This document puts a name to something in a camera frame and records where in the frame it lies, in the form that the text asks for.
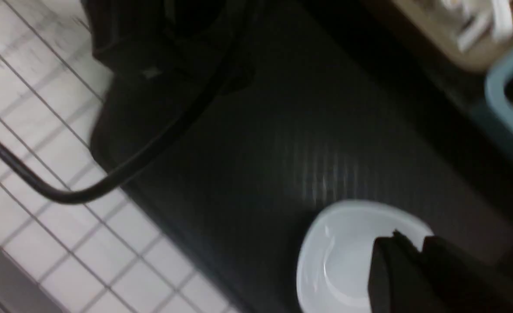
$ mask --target white item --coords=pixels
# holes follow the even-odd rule
[[[492,26],[492,37],[497,43],[513,36],[513,15],[510,2],[513,0],[464,0],[465,14],[474,17],[473,23],[457,37],[461,52],[469,50]]]
[[[492,0],[494,25],[493,39],[496,42],[504,42],[513,36],[513,15],[511,4],[508,0]]]
[[[475,17],[471,26],[457,38],[457,48],[461,52],[469,50],[479,38],[489,29],[493,20],[493,13],[485,11]]]
[[[368,276],[374,240],[398,230],[422,249],[432,230],[409,213],[347,200],[310,226],[298,257],[297,296],[304,313],[370,313]]]

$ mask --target black object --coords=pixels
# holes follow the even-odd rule
[[[95,34],[94,36],[94,44],[100,44],[98,41],[101,41],[103,43],[109,44],[110,47],[105,47],[106,49],[111,50],[122,50],[125,49],[124,55],[117,53],[118,57],[117,60],[119,60],[121,63],[124,62],[124,64],[128,63],[128,58],[123,59],[124,57],[139,57],[139,55],[136,55],[135,49],[135,43],[138,43],[137,41],[128,42],[127,44],[123,44],[122,41],[129,41],[129,36],[131,34],[129,32],[122,33],[123,29],[127,30],[135,30],[132,32],[132,36],[136,39],[137,37],[140,38],[141,41],[145,40],[142,35],[145,32],[145,30],[149,30],[149,33],[152,34],[153,30],[151,27],[145,27],[138,26],[137,23],[132,23],[130,20],[118,20],[117,23],[109,23],[110,25],[115,27],[115,32],[117,33],[115,37],[110,36],[110,34],[113,34],[113,29],[106,30],[102,26],[105,25],[103,22],[107,22],[107,20],[110,20],[110,18],[120,18],[121,16],[129,16],[129,14],[126,14],[125,9],[133,8],[135,5],[133,4],[125,4],[128,3],[128,1],[122,1],[122,0],[102,0],[100,2],[90,2],[95,3],[98,6],[94,6],[94,10],[91,10],[93,12],[103,12],[103,10],[107,9],[107,15],[100,14],[100,16],[97,16],[94,18],[92,14],[90,14],[90,19],[93,21],[92,24],[94,26],[94,31],[98,32],[98,34]],[[153,6],[140,6],[142,12],[146,8],[152,8]],[[139,172],[141,172],[144,168],[149,166],[149,164],[154,160],[154,158],[160,154],[161,152],[165,151],[169,146],[171,146],[179,137],[185,133],[189,127],[198,119],[198,117],[204,112],[206,107],[210,103],[212,103],[214,97],[220,93],[220,91],[224,88],[225,83],[230,79],[231,75],[234,73],[234,70],[237,69],[237,64],[242,60],[242,55],[244,51],[244,47],[246,45],[246,42],[248,41],[248,34],[251,31],[252,26],[256,23],[256,20],[258,16],[260,15],[260,10],[262,10],[262,4],[260,0],[248,0],[245,7],[245,13],[242,19],[242,23],[238,30],[236,30],[236,35],[234,39],[231,41],[227,48],[227,52],[223,56],[223,59],[219,62],[217,65],[215,71],[213,72],[212,76],[208,79],[208,82],[205,83],[204,87],[202,88],[202,91],[199,93],[199,95],[196,96],[193,103],[183,111],[177,119],[174,121],[174,123],[171,123],[171,125],[164,127],[155,137],[153,137],[152,140],[150,140],[145,147],[142,149],[139,149],[137,153],[135,153],[129,160],[126,162],[123,162],[118,168],[113,170],[111,173],[109,173],[105,178],[103,178],[101,181],[97,182],[93,186],[86,188],[84,190],[80,191],[66,191],[66,190],[58,190],[54,188],[53,186],[50,186],[45,181],[43,181],[36,173],[32,172],[30,168],[28,168],[24,163],[21,162],[15,156],[11,151],[9,151],[6,147],[4,147],[0,143],[0,159],[5,162],[20,178],[22,178],[33,190],[41,194],[42,196],[45,196],[49,200],[52,200],[54,202],[59,202],[63,204],[80,204],[85,202],[90,202],[92,200],[95,200],[97,198],[101,198],[102,196],[105,196],[105,194],[111,192],[115,188],[121,186],[125,182],[131,180],[134,176],[136,176]],[[136,14],[136,11],[131,12],[130,14],[133,18],[140,18],[138,14]],[[123,28],[118,27],[120,26],[121,22],[125,23]],[[101,34],[107,35],[109,39],[104,38],[103,40],[99,37]],[[159,46],[153,46],[152,45],[153,38],[151,36],[148,36],[147,41],[145,43],[148,43],[148,47],[143,46],[142,44],[139,44],[139,51],[144,50],[152,50],[157,49]],[[108,58],[112,61],[109,61],[109,65],[111,65],[115,59]],[[147,81],[145,81],[141,87],[137,89],[137,93],[145,93],[146,89],[153,89],[159,88],[159,83],[161,83],[161,80],[153,80],[152,75],[159,76],[159,71],[162,69],[157,67],[156,65],[151,65],[149,69],[154,68],[156,73],[154,74],[147,74]],[[131,68],[127,67],[126,69],[121,69],[126,73],[126,77],[130,78],[130,75],[134,76],[135,71]]]
[[[315,5],[317,16],[326,10]],[[356,4],[323,5],[375,30]],[[513,246],[513,168],[389,37],[337,30],[346,51],[300,4],[276,4],[251,48],[254,83],[217,99],[124,187],[240,311],[300,310],[306,230],[346,198],[406,210],[488,265]],[[139,95],[114,82],[91,140],[105,169],[188,107],[166,89]],[[142,98],[152,100],[139,108]]]
[[[374,242],[373,313],[513,313],[513,281],[438,236],[422,252],[402,234]]]

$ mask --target black power cord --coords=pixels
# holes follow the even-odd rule
[[[101,198],[115,188],[125,184],[149,166],[159,154],[175,143],[195,123],[208,105],[212,103],[222,87],[227,83],[231,73],[236,69],[237,62],[240,61],[240,55],[242,55],[244,47],[249,40],[249,33],[252,30],[252,26],[256,24],[256,20],[264,8],[262,4],[263,1],[264,0],[247,0],[243,20],[236,31],[230,47],[193,104],[173,123],[173,125],[160,132],[156,137],[151,139],[141,151],[118,166],[93,186],[79,191],[58,190],[44,182],[1,143],[0,159],[36,192],[49,200],[61,204],[87,203]]]

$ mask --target black floor mat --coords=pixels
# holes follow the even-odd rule
[[[412,93],[424,77],[402,71],[407,89],[384,87],[293,2],[268,16],[252,55],[254,85],[218,99],[125,186],[242,310],[299,310],[303,236],[320,210],[346,198],[411,212],[489,264],[511,248],[513,175],[500,174],[509,166],[494,150],[479,150],[486,142],[456,112],[431,113],[440,94]],[[123,90],[109,95],[93,134],[93,155],[107,170],[183,109],[164,97],[130,101]],[[492,190],[493,200],[485,196]]]

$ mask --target floor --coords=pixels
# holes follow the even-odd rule
[[[39,0],[0,0],[0,141],[63,189],[105,175],[87,143],[111,73],[89,39]],[[235,312],[121,190],[61,206],[0,162],[0,249],[70,313]]]

